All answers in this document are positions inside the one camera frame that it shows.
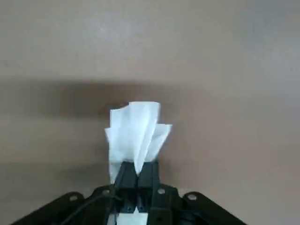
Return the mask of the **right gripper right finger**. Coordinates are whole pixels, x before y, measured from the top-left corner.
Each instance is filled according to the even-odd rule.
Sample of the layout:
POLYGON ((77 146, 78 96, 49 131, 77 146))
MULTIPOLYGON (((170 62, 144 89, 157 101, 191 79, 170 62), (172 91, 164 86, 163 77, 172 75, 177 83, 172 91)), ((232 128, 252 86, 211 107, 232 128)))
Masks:
POLYGON ((143 165, 137 189, 138 209, 148 214, 148 225, 245 224, 199 192, 180 196, 177 188, 161 183, 158 162, 143 165))

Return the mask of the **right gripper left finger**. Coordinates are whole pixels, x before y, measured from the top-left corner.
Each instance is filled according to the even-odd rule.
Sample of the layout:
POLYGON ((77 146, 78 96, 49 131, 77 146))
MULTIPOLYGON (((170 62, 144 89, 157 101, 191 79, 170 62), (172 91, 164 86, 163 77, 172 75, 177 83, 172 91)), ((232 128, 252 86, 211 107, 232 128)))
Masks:
POLYGON ((97 187, 84 197, 79 192, 66 193, 30 214, 15 225, 107 225, 117 224, 118 215, 132 198, 137 175, 133 163, 122 162, 113 184, 97 187))

